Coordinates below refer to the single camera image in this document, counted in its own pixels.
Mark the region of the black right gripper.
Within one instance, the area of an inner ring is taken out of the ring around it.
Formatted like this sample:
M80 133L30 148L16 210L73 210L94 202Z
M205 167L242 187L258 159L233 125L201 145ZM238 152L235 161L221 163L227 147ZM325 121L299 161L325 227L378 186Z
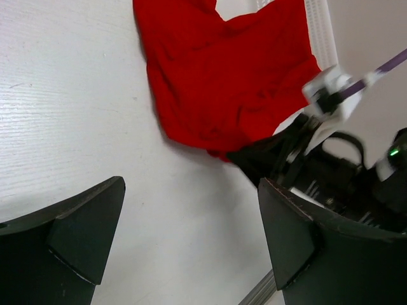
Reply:
M280 133L259 140L226 157L258 187L263 178L277 178L287 189L297 189L322 206L357 222L381 229L406 228L406 129L394 137L384 157L365 165L361 141L345 132L329 139L350 144L359 161L335 156L318 144L305 148L316 133L301 115Z

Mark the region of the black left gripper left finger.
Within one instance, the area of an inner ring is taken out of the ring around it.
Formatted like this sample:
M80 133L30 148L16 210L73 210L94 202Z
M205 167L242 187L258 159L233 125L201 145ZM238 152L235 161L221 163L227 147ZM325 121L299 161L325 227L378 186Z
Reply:
M1 223L1 304L90 304L125 197L115 176Z

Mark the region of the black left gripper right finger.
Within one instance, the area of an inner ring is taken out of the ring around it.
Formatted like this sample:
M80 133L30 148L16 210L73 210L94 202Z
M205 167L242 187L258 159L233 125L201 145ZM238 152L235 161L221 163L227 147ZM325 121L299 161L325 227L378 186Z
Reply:
M366 226L262 179L259 207L286 304L405 304L406 236Z

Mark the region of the red t shirt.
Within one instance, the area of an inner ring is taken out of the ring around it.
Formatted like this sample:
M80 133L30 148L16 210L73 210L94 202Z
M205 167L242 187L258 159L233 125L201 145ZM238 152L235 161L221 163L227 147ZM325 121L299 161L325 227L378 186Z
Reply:
M320 69L303 1L273 1L230 20L215 1L137 0L133 9L170 140L225 159L306 106L301 90Z

